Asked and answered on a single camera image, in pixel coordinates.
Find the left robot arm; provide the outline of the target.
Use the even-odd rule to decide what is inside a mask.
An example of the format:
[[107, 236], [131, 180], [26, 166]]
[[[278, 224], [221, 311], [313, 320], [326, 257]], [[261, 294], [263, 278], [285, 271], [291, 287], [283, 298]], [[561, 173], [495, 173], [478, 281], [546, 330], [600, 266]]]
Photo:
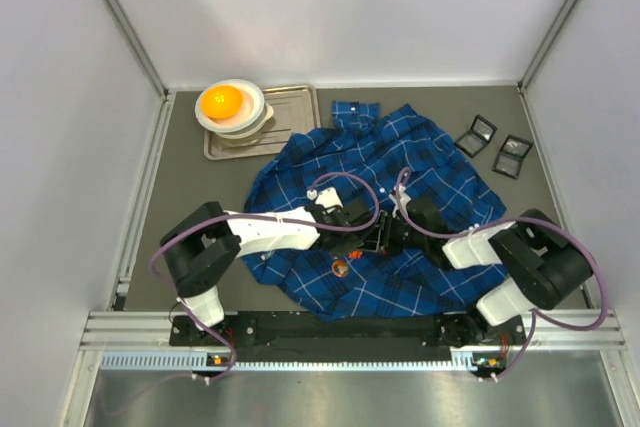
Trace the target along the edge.
[[368, 234], [378, 215], [362, 202], [353, 213], [331, 200], [258, 214], [207, 202], [161, 239], [152, 259], [164, 259], [178, 301], [204, 331], [224, 319], [217, 284], [235, 259], [277, 250], [331, 251], [346, 246], [350, 234], [357, 239]]

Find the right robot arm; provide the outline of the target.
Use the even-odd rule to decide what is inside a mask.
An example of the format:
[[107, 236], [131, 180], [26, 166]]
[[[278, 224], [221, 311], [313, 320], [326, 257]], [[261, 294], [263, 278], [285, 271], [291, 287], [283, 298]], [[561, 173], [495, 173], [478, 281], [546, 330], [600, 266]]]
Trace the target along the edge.
[[486, 227], [471, 225], [455, 232], [432, 201], [401, 201], [393, 212], [380, 214], [365, 231], [358, 248], [388, 255], [417, 249], [433, 265], [449, 271], [504, 267], [505, 280], [481, 296], [473, 307], [478, 323], [486, 329], [530, 313], [560, 328], [591, 331], [600, 327], [606, 317], [602, 310], [591, 323], [575, 325], [546, 313], [598, 273], [595, 259], [586, 247], [537, 209], [512, 220]]

